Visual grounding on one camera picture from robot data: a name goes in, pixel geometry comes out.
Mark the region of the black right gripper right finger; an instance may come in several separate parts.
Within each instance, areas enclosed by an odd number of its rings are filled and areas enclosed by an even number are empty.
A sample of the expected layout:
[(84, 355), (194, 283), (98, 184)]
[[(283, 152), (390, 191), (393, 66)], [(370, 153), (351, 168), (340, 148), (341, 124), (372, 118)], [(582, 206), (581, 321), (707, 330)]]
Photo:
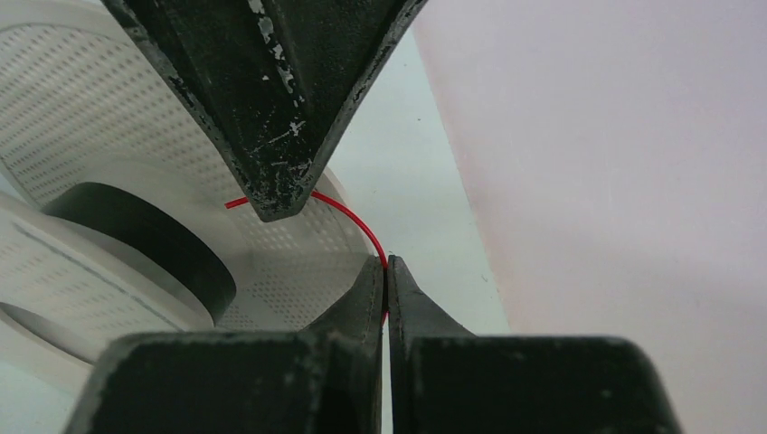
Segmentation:
[(397, 433), (678, 433), (654, 364), (609, 335), (475, 335), (388, 260)]

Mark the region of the white plastic cable spool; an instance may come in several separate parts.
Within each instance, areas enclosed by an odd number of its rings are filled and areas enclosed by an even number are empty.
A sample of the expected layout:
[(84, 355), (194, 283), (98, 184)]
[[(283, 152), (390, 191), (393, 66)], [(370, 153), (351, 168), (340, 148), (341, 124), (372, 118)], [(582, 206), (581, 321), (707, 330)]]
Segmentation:
[(373, 248), (323, 200), (263, 222), (93, 1), (1, 4), (1, 358), (80, 391), (123, 335), (293, 330)]

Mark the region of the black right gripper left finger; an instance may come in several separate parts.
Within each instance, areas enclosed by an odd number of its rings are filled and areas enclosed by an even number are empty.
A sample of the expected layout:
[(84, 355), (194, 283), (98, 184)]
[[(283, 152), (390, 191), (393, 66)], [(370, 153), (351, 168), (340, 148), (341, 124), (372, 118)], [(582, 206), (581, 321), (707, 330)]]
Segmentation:
[(377, 433), (384, 270), (298, 331), (127, 335), (96, 362), (68, 433)]

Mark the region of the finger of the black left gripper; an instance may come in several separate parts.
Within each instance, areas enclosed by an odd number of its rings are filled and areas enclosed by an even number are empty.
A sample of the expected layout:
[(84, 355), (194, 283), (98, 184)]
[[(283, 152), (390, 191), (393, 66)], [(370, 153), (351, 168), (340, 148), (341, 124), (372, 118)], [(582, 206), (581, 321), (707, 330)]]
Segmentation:
[(264, 222), (298, 214), (420, 1), (108, 1)]

